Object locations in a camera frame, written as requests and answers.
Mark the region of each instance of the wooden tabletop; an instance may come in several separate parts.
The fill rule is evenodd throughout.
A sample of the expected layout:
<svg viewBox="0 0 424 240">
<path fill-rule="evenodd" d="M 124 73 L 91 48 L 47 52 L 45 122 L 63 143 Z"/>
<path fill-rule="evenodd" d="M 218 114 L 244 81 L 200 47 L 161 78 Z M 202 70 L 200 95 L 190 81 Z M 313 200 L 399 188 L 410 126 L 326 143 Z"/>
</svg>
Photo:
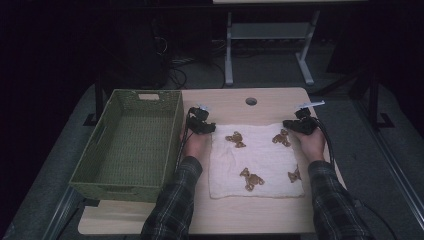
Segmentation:
<svg viewBox="0 0 424 240">
<path fill-rule="evenodd" d="M 257 100 L 255 106 L 246 104 L 245 100 L 249 97 Z M 208 106 L 209 123 L 239 125 L 268 125 L 295 119 L 296 106 L 310 102 L 302 88 L 184 90 L 183 100 L 185 111 L 197 104 Z M 316 116 L 315 111 L 310 110 L 312 115 Z M 196 185 L 190 234 L 314 232 L 308 163 L 300 150 L 298 140 L 293 136 L 289 137 L 303 179 L 305 197 L 211 199 L 208 184 L 208 156 L 211 144 L 208 144 L 209 149 L 202 159 L 204 170 Z M 325 158 L 328 159 L 328 149 L 325 151 Z M 344 184 L 338 169 L 337 174 Z M 86 235 L 139 234 L 154 205 L 100 201 L 98 207 L 85 208 L 78 230 Z"/>
</svg>

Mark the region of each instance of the table leg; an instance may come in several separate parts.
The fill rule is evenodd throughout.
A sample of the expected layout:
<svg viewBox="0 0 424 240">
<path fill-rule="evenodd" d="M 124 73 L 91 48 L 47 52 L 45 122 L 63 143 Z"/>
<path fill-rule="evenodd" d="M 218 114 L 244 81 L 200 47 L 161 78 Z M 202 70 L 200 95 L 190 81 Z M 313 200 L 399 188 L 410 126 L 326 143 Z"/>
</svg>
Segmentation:
<svg viewBox="0 0 424 240">
<path fill-rule="evenodd" d="M 305 82 L 307 85 L 313 85 L 314 80 L 312 78 L 311 73 L 309 72 L 308 65 L 306 64 L 306 54 L 308 53 L 309 46 L 311 45 L 312 37 L 314 36 L 315 27 L 318 21 L 320 11 L 315 11 L 311 22 L 309 23 L 308 30 L 306 32 L 305 37 L 305 45 L 303 46 L 303 49 L 301 52 L 296 53 L 296 59 L 299 63 L 300 70 L 302 71 L 303 78 L 305 79 Z"/>
<path fill-rule="evenodd" d="M 227 86 L 232 86 L 233 83 L 233 64 L 231 62 L 231 12 L 229 12 L 227 22 L 227 55 L 225 56 L 225 84 L 227 84 Z"/>
</svg>

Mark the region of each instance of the green basket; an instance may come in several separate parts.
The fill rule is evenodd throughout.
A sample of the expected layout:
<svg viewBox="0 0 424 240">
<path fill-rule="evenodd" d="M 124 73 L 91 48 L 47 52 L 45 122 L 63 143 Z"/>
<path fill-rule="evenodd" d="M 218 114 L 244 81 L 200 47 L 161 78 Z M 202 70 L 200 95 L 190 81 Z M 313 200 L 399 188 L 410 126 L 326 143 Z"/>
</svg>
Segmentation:
<svg viewBox="0 0 424 240">
<path fill-rule="evenodd" d="M 156 202 L 174 173 L 183 117 L 181 91 L 115 90 L 69 184 L 91 199 Z"/>
</svg>

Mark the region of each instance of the hand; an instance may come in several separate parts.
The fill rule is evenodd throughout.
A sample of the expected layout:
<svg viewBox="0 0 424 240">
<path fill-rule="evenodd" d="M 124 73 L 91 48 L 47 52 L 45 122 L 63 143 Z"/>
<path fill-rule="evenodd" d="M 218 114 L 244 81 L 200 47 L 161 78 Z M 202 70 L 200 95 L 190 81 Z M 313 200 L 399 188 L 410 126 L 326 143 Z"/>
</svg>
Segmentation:
<svg viewBox="0 0 424 240">
<path fill-rule="evenodd" d="M 316 128 L 311 135 L 290 130 L 295 135 L 302 146 L 302 151 L 308 158 L 309 163 L 317 160 L 324 160 L 325 137 L 321 129 Z"/>
<path fill-rule="evenodd" d="M 209 139 L 210 134 L 196 134 L 193 133 L 190 129 L 187 132 L 187 142 L 185 144 L 183 154 L 184 156 L 192 156 L 197 160 L 201 160 L 202 156 L 206 150 L 206 142 Z"/>
</svg>

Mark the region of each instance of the plaid shirt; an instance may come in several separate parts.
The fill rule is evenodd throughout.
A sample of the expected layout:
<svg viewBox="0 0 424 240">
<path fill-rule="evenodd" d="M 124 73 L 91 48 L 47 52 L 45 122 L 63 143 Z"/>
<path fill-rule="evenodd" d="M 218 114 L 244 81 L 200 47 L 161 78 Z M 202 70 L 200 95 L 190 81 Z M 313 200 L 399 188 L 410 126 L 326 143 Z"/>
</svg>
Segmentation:
<svg viewBox="0 0 424 240">
<path fill-rule="evenodd" d="M 355 211 L 349 192 L 337 179 L 331 164 L 314 161 L 309 164 L 315 232 L 319 239 L 374 239 Z"/>
<path fill-rule="evenodd" d="M 202 166 L 195 158 L 184 158 L 174 180 L 159 195 L 156 207 L 144 223 L 141 239 L 188 239 L 194 189 L 201 173 Z M 319 239 L 374 239 L 356 214 L 353 200 L 329 163 L 311 163 L 309 176 L 314 225 Z"/>
<path fill-rule="evenodd" d="M 185 157 L 174 179 L 159 195 L 144 223 L 141 239 L 188 239 L 193 216 L 194 189 L 203 169 L 194 157 Z"/>
</svg>

